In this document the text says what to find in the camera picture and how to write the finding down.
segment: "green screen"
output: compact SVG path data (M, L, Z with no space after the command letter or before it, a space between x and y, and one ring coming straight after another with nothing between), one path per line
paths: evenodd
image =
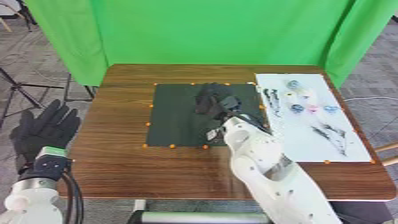
M396 0L28 0L80 84L112 64L318 65L339 87Z

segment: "chair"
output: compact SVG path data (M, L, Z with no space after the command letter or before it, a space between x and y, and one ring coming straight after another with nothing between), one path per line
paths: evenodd
M382 151L387 151L387 150L391 150L394 148L398 148L398 142L394 142L394 143L383 145L382 147L375 148L375 151L382 152ZM391 157L387 159L382 159L382 165L383 166L389 166L389 165L392 165L396 163L398 163L398 156L394 156L394 157Z

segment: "black cloth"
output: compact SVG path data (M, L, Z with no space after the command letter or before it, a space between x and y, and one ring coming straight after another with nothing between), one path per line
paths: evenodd
M380 224L392 220L383 202L332 202L344 224Z
M256 87L248 84L229 86L231 92L220 96L236 96L241 101L240 110L263 123L264 116L259 110L259 95ZM220 121L208 116L208 113L197 114L197 95L202 85L158 84L152 99L151 126L147 131L145 144L149 146L202 146L224 145L224 143L208 143L206 132L220 127Z

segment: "black glove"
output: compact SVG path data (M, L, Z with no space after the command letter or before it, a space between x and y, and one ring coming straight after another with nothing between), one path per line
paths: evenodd
M60 106L55 100L33 119L30 111L23 111L19 126L10 132L10 141L16 151L16 169L21 174L32 165L44 146L65 148L80 126L78 111Z
M195 96L195 113L206 114L213 119L220 120L227 111L240 109L240 104L231 87L216 83L206 83Z

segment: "table surface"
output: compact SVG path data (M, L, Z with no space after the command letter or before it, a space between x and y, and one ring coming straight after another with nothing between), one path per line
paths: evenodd
M74 177L87 198L250 199L229 170L229 149L176 149L145 143L154 83L247 83L254 73L325 74L314 66L113 65L71 148ZM330 200L389 200L394 184L332 87L369 151L371 163L300 163Z

